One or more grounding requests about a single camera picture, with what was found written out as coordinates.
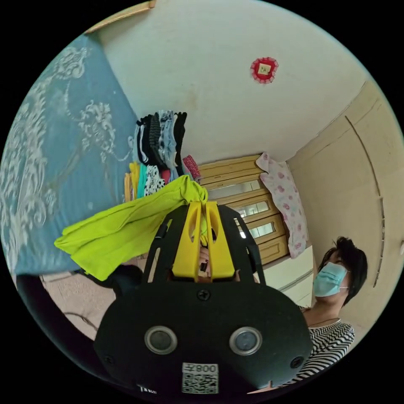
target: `red decoration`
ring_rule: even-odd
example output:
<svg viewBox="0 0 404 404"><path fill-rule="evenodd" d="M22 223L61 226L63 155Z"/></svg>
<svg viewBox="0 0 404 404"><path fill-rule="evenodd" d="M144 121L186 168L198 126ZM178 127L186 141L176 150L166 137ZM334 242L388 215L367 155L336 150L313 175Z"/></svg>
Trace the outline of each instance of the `red decoration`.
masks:
<svg viewBox="0 0 404 404"><path fill-rule="evenodd" d="M278 62L273 58L259 58L250 67L252 77L261 84L272 83L277 69Z"/></svg>

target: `black hair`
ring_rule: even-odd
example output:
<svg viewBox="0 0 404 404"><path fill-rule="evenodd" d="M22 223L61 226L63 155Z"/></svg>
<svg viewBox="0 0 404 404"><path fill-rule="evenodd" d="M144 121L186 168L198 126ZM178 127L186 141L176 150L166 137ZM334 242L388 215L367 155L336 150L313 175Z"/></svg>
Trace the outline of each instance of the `black hair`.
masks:
<svg viewBox="0 0 404 404"><path fill-rule="evenodd" d="M345 299L344 306L358 294L367 278L367 258L366 254L357 248L351 239L338 237L334 242L335 247L330 248L324 255L319 266L319 272L323 269L325 263L331 255L338 252L344 266L351 272L351 282L348 289L348 296Z"/></svg>

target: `wooden cabinet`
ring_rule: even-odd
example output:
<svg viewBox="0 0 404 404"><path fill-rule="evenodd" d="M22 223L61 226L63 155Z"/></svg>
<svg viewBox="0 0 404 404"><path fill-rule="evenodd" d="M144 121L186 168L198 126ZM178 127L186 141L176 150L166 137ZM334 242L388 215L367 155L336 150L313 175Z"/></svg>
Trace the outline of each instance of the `wooden cabinet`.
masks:
<svg viewBox="0 0 404 404"><path fill-rule="evenodd" d="M259 156L205 164L199 170L203 178L201 185L208 190L209 200L239 212L265 265L289 254L289 235L270 192L260 180L262 170L255 165Z"/></svg>

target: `red cloth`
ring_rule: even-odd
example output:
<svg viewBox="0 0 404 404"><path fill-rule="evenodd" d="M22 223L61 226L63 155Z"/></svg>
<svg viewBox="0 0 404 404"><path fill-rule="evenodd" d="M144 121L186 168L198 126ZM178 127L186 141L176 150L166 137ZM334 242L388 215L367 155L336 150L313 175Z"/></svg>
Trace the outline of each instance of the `red cloth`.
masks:
<svg viewBox="0 0 404 404"><path fill-rule="evenodd" d="M186 156L183 158L183 162L188 168L191 175L194 177L194 180L197 180L201 177L201 173L198 168L198 164L196 164L195 160L191 156Z"/></svg>
<svg viewBox="0 0 404 404"><path fill-rule="evenodd" d="M170 181L170 170L164 170L160 173L161 179L164 180L165 185Z"/></svg>

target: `green towel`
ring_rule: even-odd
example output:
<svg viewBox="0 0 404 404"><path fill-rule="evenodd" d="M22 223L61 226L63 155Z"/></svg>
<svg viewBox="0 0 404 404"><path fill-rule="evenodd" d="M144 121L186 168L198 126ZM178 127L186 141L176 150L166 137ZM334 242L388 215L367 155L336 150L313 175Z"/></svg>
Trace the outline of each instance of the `green towel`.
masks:
<svg viewBox="0 0 404 404"><path fill-rule="evenodd" d="M207 190L183 175L153 195L135 199L66 227L55 246L88 274L104 281L122 262L149 251L167 214L191 202L207 202ZM207 245L206 219L201 241Z"/></svg>

